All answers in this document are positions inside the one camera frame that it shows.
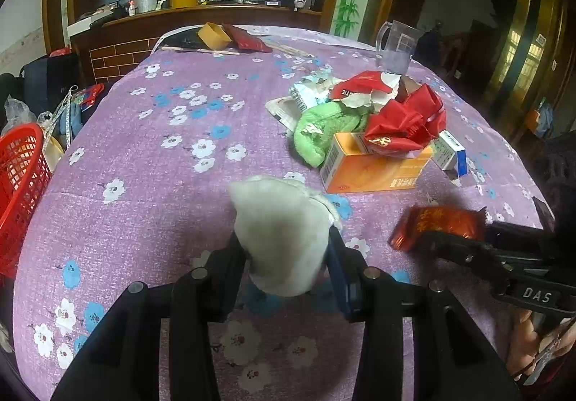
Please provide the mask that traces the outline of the person right hand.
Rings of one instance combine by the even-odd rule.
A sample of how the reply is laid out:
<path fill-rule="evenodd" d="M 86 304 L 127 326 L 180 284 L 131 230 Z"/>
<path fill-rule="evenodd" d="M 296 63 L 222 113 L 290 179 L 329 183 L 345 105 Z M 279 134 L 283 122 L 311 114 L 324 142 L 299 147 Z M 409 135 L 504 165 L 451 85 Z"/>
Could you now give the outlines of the person right hand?
<path fill-rule="evenodd" d="M 531 375 L 537 365 L 537 355 L 553 342 L 552 359 L 567 354 L 574 346 L 575 323 L 563 319 L 556 328 L 541 337 L 532 321 L 531 310 L 513 310 L 513 329 L 506 362 L 507 370 L 513 379 L 518 380 L 521 375 Z"/>

